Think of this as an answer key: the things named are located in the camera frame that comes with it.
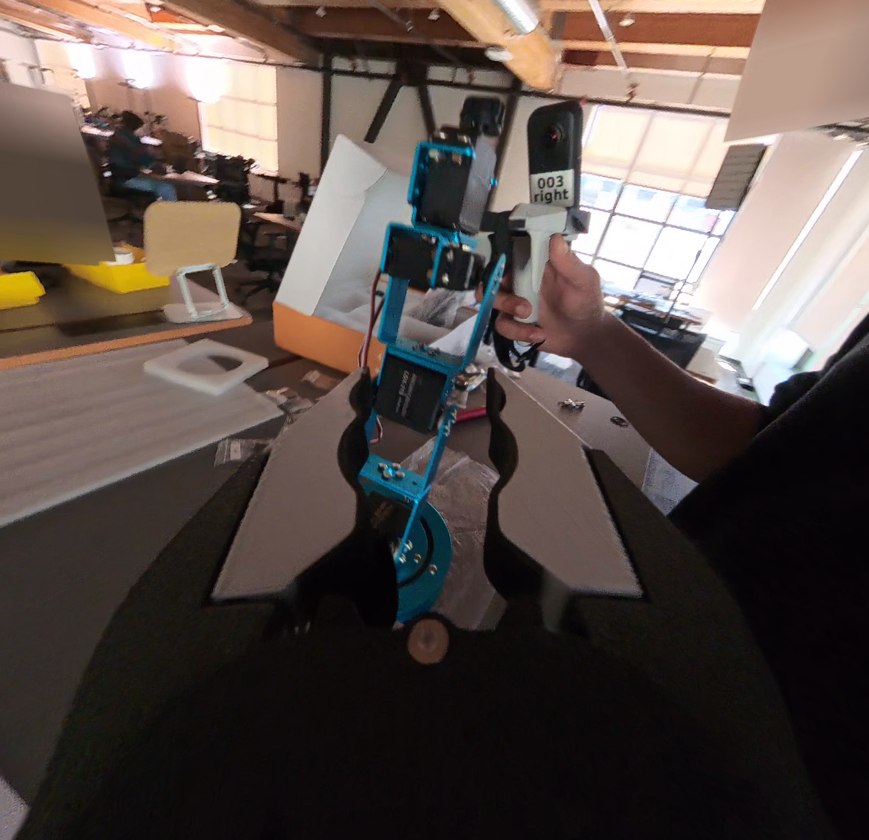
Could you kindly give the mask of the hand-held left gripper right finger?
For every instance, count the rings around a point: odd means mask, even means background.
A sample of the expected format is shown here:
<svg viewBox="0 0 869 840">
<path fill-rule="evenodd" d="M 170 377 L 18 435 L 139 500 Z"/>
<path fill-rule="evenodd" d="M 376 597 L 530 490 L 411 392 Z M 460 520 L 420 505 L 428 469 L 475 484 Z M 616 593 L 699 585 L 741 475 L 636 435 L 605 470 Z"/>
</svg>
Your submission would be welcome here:
<svg viewBox="0 0 869 840">
<path fill-rule="evenodd" d="M 513 379 L 487 373 L 487 504 L 483 560 L 497 593 L 643 596 L 581 438 Z"/>
</svg>

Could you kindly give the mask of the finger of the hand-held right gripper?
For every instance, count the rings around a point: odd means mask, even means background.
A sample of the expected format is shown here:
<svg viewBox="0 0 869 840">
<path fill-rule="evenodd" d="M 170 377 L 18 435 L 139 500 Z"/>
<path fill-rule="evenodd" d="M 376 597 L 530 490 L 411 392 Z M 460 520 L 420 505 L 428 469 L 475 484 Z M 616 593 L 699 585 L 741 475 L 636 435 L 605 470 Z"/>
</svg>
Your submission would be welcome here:
<svg viewBox="0 0 869 840">
<path fill-rule="evenodd" d="M 474 235 L 481 229 L 483 214 L 496 182 L 497 141 L 477 137 L 462 161 L 462 233 Z"/>
</svg>

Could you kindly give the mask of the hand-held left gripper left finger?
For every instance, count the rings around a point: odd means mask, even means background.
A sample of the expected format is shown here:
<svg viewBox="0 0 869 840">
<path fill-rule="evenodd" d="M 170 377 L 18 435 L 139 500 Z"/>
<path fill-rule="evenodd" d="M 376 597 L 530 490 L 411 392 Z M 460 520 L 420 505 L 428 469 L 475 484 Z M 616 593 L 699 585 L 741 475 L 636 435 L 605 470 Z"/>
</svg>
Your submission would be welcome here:
<svg viewBox="0 0 869 840">
<path fill-rule="evenodd" d="M 283 430 L 216 578 L 216 602 L 294 597 L 304 607 L 342 595 L 358 607 L 397 606 L 387 538 L 372 524 L 360 479 L 368 461 L 373 384 L 344 379 Z"/>
</svg>

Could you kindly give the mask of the orange white cardboard box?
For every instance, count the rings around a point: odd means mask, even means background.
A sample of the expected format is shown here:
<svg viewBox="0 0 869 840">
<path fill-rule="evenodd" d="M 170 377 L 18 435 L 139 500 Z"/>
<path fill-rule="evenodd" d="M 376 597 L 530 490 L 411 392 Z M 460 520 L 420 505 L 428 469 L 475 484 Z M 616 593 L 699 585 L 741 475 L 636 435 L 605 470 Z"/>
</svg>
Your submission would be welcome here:
<svg viewBox="0 0 869 840">
<path fill-rule="evenodd" d="M 338 137 L 273 304 L 277 346 L 345 373 L 357 367 L 373 288 L 379 304 L 386 287 L 386 278 L 378 277 L 386 227 L 410 223 L 409 178 Z M 435 320 L 436 299 L 460 294 L 412 286 L 400 333 L 440 346 L 456 323 Z M 380 367 L 384 352 L 379 327 L 375 321 L 372 368 Z"/>
</svg>

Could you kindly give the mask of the blue toy robot arm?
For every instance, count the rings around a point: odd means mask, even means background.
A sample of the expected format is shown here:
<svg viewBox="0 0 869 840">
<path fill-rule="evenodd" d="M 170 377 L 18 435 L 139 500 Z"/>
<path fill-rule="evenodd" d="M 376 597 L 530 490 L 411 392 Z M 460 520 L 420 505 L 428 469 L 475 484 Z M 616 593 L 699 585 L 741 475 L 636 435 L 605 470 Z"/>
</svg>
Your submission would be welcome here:
<svg viewBox="0 0 869 840">
<path fill-rule="evenodd" d="M 371 301 L 371 322 L 380 323 L 377 338 L 384 352 L 374 382 L 368 431 L 393 422 L 433 437 L 422 473 L 370 451 L 360 474 L 371 501 L 381 497 L 397 503 L 399 520 L 391 539 L 395 567 L 410 548 L 411 533 L 459 409 L 454 402 L 456 385 L 474 363 L 487 321 L 482 300 L 468 346 L 460 355 L 452 355 L 400 333 L 405 303 L 411 287 L 417 285 L 456 294 L 483 287 L 487 261 L 477 252 L 475 239 L 480 230 L 472 236 L 462 233 L 462 161 L 477 137 L 497 141 L 505 113 L 505 104 L 496 97 L 469 96 L 456 127 L 442 127 L 429 140 L 420 142 L 408 182 L 410 223 L 390 223 L 385 231 L 378 273 L 379 278 L 386 278 L 385 292 L 376 304 L 374 287 Z M 398 590 L 397 579 L 396 616 Z"/>
</svg>

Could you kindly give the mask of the person's right forearm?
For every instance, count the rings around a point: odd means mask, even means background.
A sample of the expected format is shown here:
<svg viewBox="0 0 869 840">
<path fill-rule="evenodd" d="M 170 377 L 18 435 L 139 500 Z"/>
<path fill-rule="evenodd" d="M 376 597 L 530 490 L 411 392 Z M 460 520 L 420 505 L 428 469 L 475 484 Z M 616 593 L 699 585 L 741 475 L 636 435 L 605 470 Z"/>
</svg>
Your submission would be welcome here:
<svg viewBox="0 0 869 840">
<path fill-rule="evenodd" d="M 695 482 L 759 432 L 762 407 L 690 376 L 604 310 L 578 323 L 574 357 L 640 436 Z"/>
</svg>

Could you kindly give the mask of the background desk with equipment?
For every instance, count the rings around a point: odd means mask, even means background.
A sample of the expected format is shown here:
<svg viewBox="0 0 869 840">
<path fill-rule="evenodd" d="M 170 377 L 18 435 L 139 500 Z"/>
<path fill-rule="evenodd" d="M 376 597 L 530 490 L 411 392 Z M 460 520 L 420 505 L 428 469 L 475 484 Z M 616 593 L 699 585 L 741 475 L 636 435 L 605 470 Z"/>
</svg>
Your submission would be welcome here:
<svg viewBox="0 0 869 840">
<path fill-rule="evenodd" d="M 713 368 L 713 362 L 725 340 L 707 332 L 711 312 L 674 299 L 620 289 L 608 282 L 602 289 L 607 310 L 671 362 L 702 378 L 718 379 L 719 371 Z"/>
</svg>

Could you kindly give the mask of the person's right hand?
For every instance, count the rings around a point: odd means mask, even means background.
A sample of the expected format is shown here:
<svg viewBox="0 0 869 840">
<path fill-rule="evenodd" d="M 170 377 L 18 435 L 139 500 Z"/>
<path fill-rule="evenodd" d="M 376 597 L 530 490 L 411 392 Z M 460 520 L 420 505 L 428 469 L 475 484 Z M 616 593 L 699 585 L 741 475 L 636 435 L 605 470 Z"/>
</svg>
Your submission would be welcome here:
<svg viewBox="0 0 869 840">
<path fill-rule="evenodd" d="M 507 340 L 537 344 L 543 351 L 580 361 L 588 337 L 606 319 L 606 310 L 598 273 L 561 235 L 550 237 L 538 297 L 537 319 L 532 322 L 532 305 L 519 296 L 513 277 L 505 276 L 494 299 L 496 331 Z"/>
</svg>

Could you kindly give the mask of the pile of small screw bags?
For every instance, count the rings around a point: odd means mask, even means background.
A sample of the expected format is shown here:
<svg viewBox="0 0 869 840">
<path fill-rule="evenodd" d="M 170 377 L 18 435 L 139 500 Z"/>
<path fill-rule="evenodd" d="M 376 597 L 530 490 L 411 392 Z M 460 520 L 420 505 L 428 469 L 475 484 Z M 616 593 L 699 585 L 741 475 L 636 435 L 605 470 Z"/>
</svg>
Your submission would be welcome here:
<svg viewBox="0 0 869 840">
<path fill-rule="evenodd" d="M 311 467 L 316 475 L 337 473 L 342 434 L 354 419 L 350 396 L 367 374 L 365 370 L 353 371 L 322 391 L 319 400 L 291 386 L 268 389 L 267 403 L 277 405 L 279 416 L 286 419 L 281 433 L 269 441 L 242 437 L 223 440 L 216 450 L 215 465 L 241 463 L 254 455 L 271 453 L 277 465 L 292 462 L 298 468 Z"/>
</svg>

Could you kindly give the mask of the clear plastic bag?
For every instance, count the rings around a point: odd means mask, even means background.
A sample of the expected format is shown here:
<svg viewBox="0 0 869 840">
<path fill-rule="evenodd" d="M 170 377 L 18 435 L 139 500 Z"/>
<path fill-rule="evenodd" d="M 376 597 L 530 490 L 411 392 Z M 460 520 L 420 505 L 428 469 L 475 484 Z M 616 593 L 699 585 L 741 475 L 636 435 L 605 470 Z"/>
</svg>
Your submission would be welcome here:
<svg viewBox="0 0 869 840">
<path fill-rule="evenodd" d="M 420 518 L 396 564 L 397 625 L 434 612 L 465 630 L 494 626 L 503 602 L 484 567 L 487 504 L 496 474 L 445 449 Z"/>
</svg>

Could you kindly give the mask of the large window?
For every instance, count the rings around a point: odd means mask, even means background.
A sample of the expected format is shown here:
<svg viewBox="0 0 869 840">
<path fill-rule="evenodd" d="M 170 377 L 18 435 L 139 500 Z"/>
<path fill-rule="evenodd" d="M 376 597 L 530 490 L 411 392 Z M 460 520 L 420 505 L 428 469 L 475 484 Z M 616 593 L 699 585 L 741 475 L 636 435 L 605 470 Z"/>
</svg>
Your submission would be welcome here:
<svg viewBox="0 0 869 840">
<path fill-rule="evenodd" d="M 642 277 L 696 291 L 733 212 L 707 206 L 724 161 L 726 120 L 595 105 L 583 135 L 581 208 L 573 251 L 602 281 L 639 290 Z"/>
<path fill-rule="evenodd" d="M 277 69 L 266 64 L 197 59 L 201 145 L 205 151 L 254 161 L 279 170 Z"/>
</svg>

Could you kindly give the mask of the yellow plastic bin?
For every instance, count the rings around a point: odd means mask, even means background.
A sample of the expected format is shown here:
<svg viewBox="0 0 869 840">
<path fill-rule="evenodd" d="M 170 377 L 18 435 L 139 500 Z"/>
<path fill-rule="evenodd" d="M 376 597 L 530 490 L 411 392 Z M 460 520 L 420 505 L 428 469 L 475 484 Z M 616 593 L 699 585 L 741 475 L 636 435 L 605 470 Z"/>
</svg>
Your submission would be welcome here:
<svg viewBox="0 0 869 840">
<path fill-rule="evenodd" d="M 1 271 L 0 309 L 2 311 L 37 305 L 45 294 L 46 289 L 34 272 Z"/>
<path fill-rule="evenodd" d="M 144 250 L 125 242 L 114 246 L 115 260 L 100 264 L 66 265 L 72 276 L 115 294 L 167 288 L 170 278 L 151 274 Z"/>
</svg>

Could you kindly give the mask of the wooden board on white stand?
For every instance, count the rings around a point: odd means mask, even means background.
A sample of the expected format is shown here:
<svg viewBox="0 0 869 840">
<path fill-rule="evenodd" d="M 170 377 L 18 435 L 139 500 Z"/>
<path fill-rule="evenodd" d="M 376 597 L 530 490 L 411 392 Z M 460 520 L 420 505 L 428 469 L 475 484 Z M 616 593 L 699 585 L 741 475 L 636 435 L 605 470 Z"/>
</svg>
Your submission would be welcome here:
<svg viewBox="0 0 869 840">
<path fill-rule="evenodd" d="M 191 325 L 240 320 L 245 316 L 232 304 L 223 281 L 223 268 L 232 264 L 242 223 L 242 210 L 229 202 L 164 202 L 149 205 L 143 217 L 144 263 L 154 276 L 177 282 L 181 300 L 163 306 L 168 323 Z M 188 277 L 211 274 L 216 301 L 198 303 Z"/>
</svg>

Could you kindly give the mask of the black steel wall brace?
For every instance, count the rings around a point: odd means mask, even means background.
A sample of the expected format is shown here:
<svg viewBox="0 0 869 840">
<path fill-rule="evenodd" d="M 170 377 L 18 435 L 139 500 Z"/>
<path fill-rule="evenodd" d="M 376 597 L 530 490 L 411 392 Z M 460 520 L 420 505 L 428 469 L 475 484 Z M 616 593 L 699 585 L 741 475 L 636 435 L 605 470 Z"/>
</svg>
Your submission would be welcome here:
<svg viewBox="0 0 869 840">
<path fill-rule="evenodd" d="M 442 125 L 457 125 L 467 97 L 505 99 L 518 84 L 504 71 L 338 56 L 322 80 L 332 139 L 402 154 Z"/>
</svg>

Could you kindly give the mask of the black wall panel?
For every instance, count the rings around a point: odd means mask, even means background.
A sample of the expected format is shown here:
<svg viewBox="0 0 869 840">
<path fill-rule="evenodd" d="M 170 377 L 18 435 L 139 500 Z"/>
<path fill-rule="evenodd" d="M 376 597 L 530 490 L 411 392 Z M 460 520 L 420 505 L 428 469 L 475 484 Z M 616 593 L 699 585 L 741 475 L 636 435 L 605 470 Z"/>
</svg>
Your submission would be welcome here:
<svg viewBox="0 0 869 840">
<path fill-rule="evenodd" d="M 707 209 L 736 212 L 751 189 L 767 144 L 743 143 L 727 148 L 705 201 Z"/>
</svg>

